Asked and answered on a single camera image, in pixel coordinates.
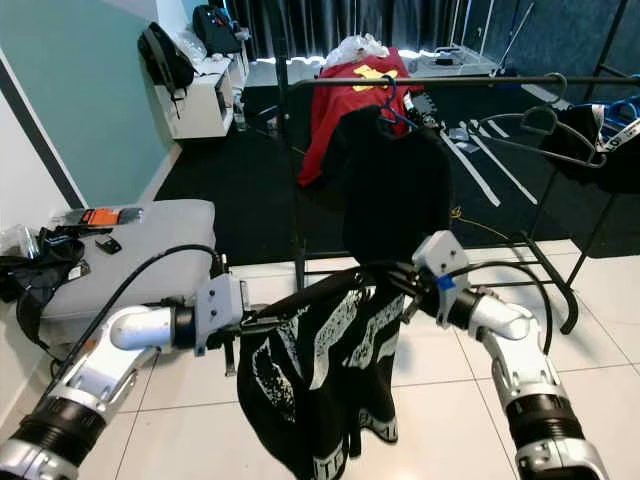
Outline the plain black t-shirt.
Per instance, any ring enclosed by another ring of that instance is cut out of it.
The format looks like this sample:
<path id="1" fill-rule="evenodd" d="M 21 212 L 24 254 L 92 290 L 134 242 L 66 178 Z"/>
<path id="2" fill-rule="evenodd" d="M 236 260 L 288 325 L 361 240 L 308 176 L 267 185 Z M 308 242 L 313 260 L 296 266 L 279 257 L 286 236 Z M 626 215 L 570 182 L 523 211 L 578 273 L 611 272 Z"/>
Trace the plain black t-shirt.
<path id="1" fill-rule="evenodd" d="M 451 227 L 451 152 L 434 131 L 396 136 L 379 108 L 362 108 L 340 120 L 330 151 L 346 156 L 343 243 L 357 262 L 408 262 Z"/>

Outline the dark curtain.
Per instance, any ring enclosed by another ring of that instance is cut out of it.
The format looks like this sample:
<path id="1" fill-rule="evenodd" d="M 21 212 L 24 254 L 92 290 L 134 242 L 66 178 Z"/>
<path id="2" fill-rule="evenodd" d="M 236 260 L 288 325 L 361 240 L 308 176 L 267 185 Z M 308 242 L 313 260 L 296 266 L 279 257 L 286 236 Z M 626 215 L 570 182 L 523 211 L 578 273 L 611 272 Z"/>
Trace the dark curtain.
<path id="1" fill-rule="evenodd" d="M 483 41 L 492 0 L 223 0 L 250 31 L 253 59 L 328 55 L 343 38 L 372 35 L 402 50 L 433 50 Z"/>

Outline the black metal clothes rack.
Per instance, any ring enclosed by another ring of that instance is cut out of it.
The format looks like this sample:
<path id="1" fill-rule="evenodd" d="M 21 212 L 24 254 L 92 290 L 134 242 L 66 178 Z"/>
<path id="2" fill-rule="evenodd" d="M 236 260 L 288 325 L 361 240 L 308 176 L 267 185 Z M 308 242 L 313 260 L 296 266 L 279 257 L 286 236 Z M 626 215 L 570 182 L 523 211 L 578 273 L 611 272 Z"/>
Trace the black metal clothes rack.
<path id="1" fill-rule="evenodd" d="M 463 76 L 463 77 L 413 77 L 410 79 L 398 79 L 396 82 L 398 86 L 438 86 L 449 88 L 468 88 L 468 87 L 495 87 L 499 84 L 556 84 L 559 87 L 559 92 L 553 100 L 547 100 L 544 102 L 545 108 L 552 108 L 553 104 L 556 104 L 563 97 L 563 92 L 567 90 L 571 84 L 585 84 L 588 87 L 588 92 L 594 91 L 594 88 L 598 84 L 623 84 L 623 86 L 632 86 L 640 88 L 640 77 L 636 76 L 622 76 L 613 67 L 605 64 L 605 59 L 609 54 L 609 50 L 612 49 L 614 37 L 617 36 L 618 28 L 620 28 L 621 20 L 625 15 L 627 5 L 630 0 L 618 0 L 617 8 L 614 9 L 613 17 L 611 20 L 611 27 L 609 27 L 607 36 L 605 36 L 605 45 L 600 50 L 599 59 L 596 60 L 595 70 L 591 76 L 586 77 L 566 77 L 561 73 L 548 73 L 545 76 L 515 76 L 515 77 L 503 77 L 503 76 Z M 276 142 L 278 142 L 278 150 L 280 154 L 285 155 L 292 151 L 292 143 L 289 141 L 289 128 L 285 114 L 288 110 L 288 97 L 294 90 L 310 90 L 312 87 L 337 87 L 337 86 L 388 86 L 389 79 L 352 79 L 352 78 L 337 78 L 337 79 L 302 79 L 297 83 L 289 81 L 287 60 L 284 58 L 284 42 L 285 42 L 285 29 L 288 24 L 288 8 L 287 3 L 284 0 L 264 0 L 257 6 L 264 17 L 266 23 L 268 23 L 268 32 L 271 36 L 271 51 L 273 51 L 273 59 L 275 60 L 275 73 L 276 73 L 276 90 L 278 90 L 278 105 L 276 105 Z M 326 275 L 328 270 L 315 270 L 312 271 L 307 268 L 307 261 L 315 259 L 325 259 L 325 253 L 319 253 L 319 255 L 311 255 L 307 252 L 305 230 L 300 225 L 300 195 L 293 193 L 291 201 L 291 247 L 293 252 L 292 266 L 294 268 L 294 288 L 297 291 L 306 287 L 306 280 L 308 276 Z M 531 253 L 534 253 L 536 264 L 540 265 L 544 269 L 545 274 L 548 275 L 547 279 L 541 279 L 539 276 L 532 275 L 529 282 L 526 285 L 536 285 L 543 289 L 545 285 L 554 285 L 562 293 L 564 301 L 568 307 L 568 312 L 564 323 L 559 326 L 559 332 L 564 335 L 572 333 L 572 330 L 576 328 L 579 323 L 579 300 L 577 300 L 576 294 L 573 293 L 571 287 L 571 280 L 564 279 L 561 273 L 554 268 L 552 262 L 544 255 L 543 250 L 535 239 L 532 238 L 532 233 L 538 228 L 538 223 L 541 219 L 541 210 L 536 210 L 534 218 L 531 220 L 530 227 L 526 230 L 520 230 L 517 233 L 517 239 L 512 239 L 508 243 L 508 247 L 512 250 L 520 246 L 524 246 Z"/>

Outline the dark grey clothes hanger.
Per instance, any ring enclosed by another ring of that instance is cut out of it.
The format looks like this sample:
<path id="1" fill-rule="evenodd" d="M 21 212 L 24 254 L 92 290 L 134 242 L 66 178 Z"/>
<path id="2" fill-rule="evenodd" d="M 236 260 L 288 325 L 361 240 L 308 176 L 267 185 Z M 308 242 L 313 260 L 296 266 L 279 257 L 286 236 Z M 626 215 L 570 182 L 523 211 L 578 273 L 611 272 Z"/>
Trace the dark grey clothes hanger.
<path id="1" fill-rule="evenodd" d="M 567 91 L 571 81 L 566 76 L 558 72 L 552 72 L 544 74 L 540 77 L 498 77 L 493 76 L 486 78 L 486 82 L 489 86 L 498 86 L 498 84 L 539 84 L 541 81 L 549 81 L 552 84 L 556 84 L 558 90 L 554 93 L 553 99 L 550 101 L 544 101 L 543 104 L 532 106 L 524 113 L 520 114 L 497 114 L 492 116 L 486 116 L 485 120 L 495 120 L 500 118 L 513 118 L 520 119 L 520 128 L 524 131 L 534 134 L 541 134 L 541 136 L 554 136 L 557 132 L 562 132 L 563 137 L 570 138 L 573 142 L 579 143 L 579 145 L 588 148 L 589 154 L 580 159 L 580 157 L 571 157 L 567 154 L 557 154 L 557 152 L 540 150 L 540 148 L 532 148 L 522 145 L 522 143 L 512 143 L 509 145 L 525 148 L 525 150 L 538 152 L 538 154 L 545 154 L 556 157 L 556 159 L 566 161 L 568 164 L 585 166 L 585 168 L 599 169 L 603 168 L 607 164 L 607 157 L 605 157 L 605 148 L 600 146 L 600 142 L 596 140 L 589 140 L 576 129 L 573 129 L 571 125 L 564 124 L 559 120 L 559 114 L 554 109 L 554 104 L 561 101 L 564 96 L 564 92 Z"/>

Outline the black backpack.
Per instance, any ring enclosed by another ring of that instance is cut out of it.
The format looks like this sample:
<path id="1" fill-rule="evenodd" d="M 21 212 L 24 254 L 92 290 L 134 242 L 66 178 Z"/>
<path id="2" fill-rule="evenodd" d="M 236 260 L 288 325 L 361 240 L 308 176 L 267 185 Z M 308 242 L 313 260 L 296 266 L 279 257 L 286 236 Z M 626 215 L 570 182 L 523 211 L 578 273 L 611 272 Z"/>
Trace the black backpack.
<path id="1" fill-rule="evenodd" d="M 186 96 L 179 96 L 179 92 L 184 93 L 191 86 L 197 70 L 168 32 L 151 22 L 138 37 L 137 49 L 152 83 L 163 86 L 173 102 L 184 99 Z"/>

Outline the black floor mat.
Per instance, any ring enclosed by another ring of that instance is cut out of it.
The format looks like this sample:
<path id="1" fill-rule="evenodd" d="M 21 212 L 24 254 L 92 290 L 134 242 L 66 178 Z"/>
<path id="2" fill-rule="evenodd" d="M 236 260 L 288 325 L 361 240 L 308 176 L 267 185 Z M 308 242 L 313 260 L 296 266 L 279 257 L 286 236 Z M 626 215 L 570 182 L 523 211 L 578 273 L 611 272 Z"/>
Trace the black floor mat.
<path id="1" fill-rule="evenodd" d="M 269 132 L 279 101 L 271 61 L 252 61 L 243 99 L 246 129 L 184 141 L 157 197 L 210 201 L 216 246 L 236 265 L 291 260 L 296 237 L 310 255 L 343 253 L 343 192 L 294 182 L 310 141 L 311 93 L 289 97 L 288 156 Z M 554 177 L 548 161 L 498 143 L 500 133 L 516 136 L 517 129 L 516 120 L 503 120 L 488 128 L 483 147 L 444 151 L 452 204 L 462 212 L 453 225 L 458 239 L 468 247 L 497 247 L 527 232 L 538 241 L 568 241 L 594 259 L 640 255 L 640 195 L 611 197 Z"/>

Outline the orange black flat pack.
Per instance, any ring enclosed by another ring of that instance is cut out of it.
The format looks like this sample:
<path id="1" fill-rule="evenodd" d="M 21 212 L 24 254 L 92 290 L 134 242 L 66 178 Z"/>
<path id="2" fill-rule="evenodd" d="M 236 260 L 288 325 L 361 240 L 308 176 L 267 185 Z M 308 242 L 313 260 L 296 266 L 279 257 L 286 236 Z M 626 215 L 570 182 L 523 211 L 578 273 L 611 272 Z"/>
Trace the orange black flat pack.
<path id="1" fill-rule="evenodd" d="M 64 227 L 105 228 L 140 223 L 143 218 L 143 207 L 90 207 L 65 212 L 59 220 Z"/>

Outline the blue plastic hanger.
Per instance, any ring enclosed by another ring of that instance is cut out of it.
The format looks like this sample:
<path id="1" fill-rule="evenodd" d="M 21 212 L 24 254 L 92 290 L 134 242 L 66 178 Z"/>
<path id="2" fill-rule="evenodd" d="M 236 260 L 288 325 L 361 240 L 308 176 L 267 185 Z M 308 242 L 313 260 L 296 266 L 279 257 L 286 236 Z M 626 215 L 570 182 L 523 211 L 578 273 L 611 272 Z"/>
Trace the blue plastic hanger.
<path id="1" fill-rule="evenodd" d="M 403 108 L 404 97 L 399 95 L 396 77 L 390 76 L 389 73 L 384 73 L 381 78 L 387 82 L 385 90 L 387 90 L 387 97 L 379 108 L 379 119 L 381 122 L 387 124 L 388 132 L 392 132 L 394 128 L 401 127 L 404 132 L 412 132 L 419 128 L 419 125 L 408 119 L 406 115 L 401 113 Z"/>
<path id="2" fill-rule="evenodd" d="M 640 120 L 640 93 L 603 105 L 604 124 L 613 131 L 622 131 L 627 125 Z"/>

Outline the black white-print garment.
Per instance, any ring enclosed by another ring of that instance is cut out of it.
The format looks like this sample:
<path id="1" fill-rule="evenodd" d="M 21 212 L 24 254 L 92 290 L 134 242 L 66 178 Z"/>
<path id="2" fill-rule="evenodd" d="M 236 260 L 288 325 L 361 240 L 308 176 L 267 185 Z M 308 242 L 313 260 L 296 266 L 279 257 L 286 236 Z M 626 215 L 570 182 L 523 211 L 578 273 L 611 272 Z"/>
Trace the black white-print garment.
<path id="1" fill-rule="evenodd" d="M 260 308 L 239 339 L 239 407 L 296 480 L 340 480 L 370 431 L 398 442 L 392 378 L 404 292 L 343 271 Z"/>

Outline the low white shelf unit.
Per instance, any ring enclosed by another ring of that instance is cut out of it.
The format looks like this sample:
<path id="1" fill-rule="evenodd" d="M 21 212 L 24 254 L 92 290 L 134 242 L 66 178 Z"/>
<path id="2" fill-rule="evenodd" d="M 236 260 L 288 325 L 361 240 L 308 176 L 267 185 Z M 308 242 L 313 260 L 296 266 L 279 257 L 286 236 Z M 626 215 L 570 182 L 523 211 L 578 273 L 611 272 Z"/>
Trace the low white shelf unit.
<path id="1" fill-rule="evenodd" d="M 170 100 L 164 86 L 155 84 L 160 111 L 173 140 L 201 140 L 227 136 L 232 131 L 239 95 L 246 79 L 243 52 L 193 60 L 196 77 L 178 100 Z"/>

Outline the yellow cloth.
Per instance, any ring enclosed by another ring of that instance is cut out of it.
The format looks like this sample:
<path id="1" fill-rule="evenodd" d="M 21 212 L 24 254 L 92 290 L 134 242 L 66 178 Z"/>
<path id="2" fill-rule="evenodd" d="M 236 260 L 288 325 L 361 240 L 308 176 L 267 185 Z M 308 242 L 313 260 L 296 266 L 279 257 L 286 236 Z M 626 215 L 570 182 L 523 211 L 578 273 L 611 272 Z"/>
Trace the yellow cloth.
<path id="1" fill-rule="evenodd" d="M 360 65 L 360 67 L 356 67 L 355 69 L 353 69 L 353 74 L 355 74 L 355 76 L 357 76 L 358 78 L 369 79 L 369 81 L 371 81 L 371 79 L 379 79 L 383 77 L 396 78 L 399 72 L 396 69 L 378 70 L 366 64 Z M 372 88 L 375 88 L 375 86 L 372 86 L 372 84 L 356 84 L 356 86 L 352 86 L 352 88 L 353 90 L 360 92 L 365 90 L 372 90 Z"/>

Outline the white plastic bag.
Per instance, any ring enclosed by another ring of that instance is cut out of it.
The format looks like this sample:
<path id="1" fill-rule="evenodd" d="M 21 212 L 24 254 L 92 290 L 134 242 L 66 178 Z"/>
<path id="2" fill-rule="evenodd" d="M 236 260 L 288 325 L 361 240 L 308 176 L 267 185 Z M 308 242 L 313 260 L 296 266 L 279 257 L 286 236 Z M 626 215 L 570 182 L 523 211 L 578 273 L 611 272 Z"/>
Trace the white plastic bag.
<path id="1" fill-rule="evenodd" d="M 381 44 L 370 33 L 351 35 L 344 37 L 338 46 L 325 56 L 324 67 L 337 67 L 337 65 L 352 63 L 352 61 L 362 61 L 367 56 L 388 58 L 389 55 L 389 47 Z"/>

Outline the red cloth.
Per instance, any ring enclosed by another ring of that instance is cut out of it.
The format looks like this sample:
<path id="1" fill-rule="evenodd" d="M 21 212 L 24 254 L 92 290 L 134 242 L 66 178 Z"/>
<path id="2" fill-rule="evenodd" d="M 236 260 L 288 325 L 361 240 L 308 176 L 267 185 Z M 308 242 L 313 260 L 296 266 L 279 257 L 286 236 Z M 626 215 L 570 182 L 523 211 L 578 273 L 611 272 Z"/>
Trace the red cloth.
<path id="1" fill-rule="evenodd" d="M 401 52 L 397 47 L 389 47 L 388 58 L 375 58 L 367 56 L 362 61 L 337 65 L 337 67 L 324 67 L 321 69 L 319 79 L 329 78 L 358 78 L 353 74 L 353 69 L 360 65 L 370 65 L 378 70 L 396 69 L 397 77 L 410 77 L 408 68 L 401 58 Z M 329 150 L 332 134 L 338 127 L 340 119 L 352 111 L 370 106 L 380 106 L 387 97 L 385 86 L 375 86 L 372 90 L 357 92 L 352 86 L 344 84 L 337 87 L 315 87 L 311 102 L 310 116 L 310 146 L 308 146 L 301 173 L 298 174 L 297 184 L 300 187 L 310 187 L 321 178 L 324 173 L 324 157 Z"/>

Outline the black bag red detail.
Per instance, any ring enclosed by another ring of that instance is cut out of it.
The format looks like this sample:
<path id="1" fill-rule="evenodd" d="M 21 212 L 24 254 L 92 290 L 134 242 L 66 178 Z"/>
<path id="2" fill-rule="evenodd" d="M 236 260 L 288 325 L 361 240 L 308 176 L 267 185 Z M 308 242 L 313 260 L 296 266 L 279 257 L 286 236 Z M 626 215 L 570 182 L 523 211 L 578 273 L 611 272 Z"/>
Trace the black bag red detail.
<path id="1" fill-rule="evenodd" d="M 242 50 L 236 22 L 223 3 L 197 5 L 192 10 L 192 31 L 204 45 L 206 54 L 230 55 Z"/>

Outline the blue head mop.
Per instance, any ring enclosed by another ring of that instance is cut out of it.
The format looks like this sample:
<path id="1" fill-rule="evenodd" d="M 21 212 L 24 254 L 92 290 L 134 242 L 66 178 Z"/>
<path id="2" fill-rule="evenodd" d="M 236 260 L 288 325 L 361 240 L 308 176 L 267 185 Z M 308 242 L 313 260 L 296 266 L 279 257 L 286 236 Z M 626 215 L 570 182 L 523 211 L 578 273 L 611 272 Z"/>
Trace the blue head mop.
<path id="1" fill-rule="evenodd" d="M 532 9 L 535 8 L 538 0 L 503 0 L 504 3 L 509 4 L 509 14 L 507 20 L 507 26 L 503 29 L 502 37 L 502 51 L 500 55 L 495 55 L 495 72 L 494 76 L 506 76 L 509 69 L 509 58 L 511 58 L 511 52 L 515 49 L 517 38 L 520 37 L 522 29 L 526 26 L 527 20 L 529 20 L 532 14 Z"/>

